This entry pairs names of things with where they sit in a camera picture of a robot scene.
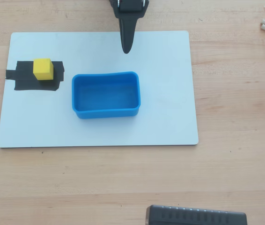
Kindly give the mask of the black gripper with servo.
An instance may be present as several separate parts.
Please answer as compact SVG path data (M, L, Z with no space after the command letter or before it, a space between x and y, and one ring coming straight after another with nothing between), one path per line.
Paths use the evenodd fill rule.
M148 0L110 0L110 5L114 15L119 19L120 39L122 49L125 54L128 54L132 48L134 33L137 20L124 19L124 17L136 17L137 19L144 17Z

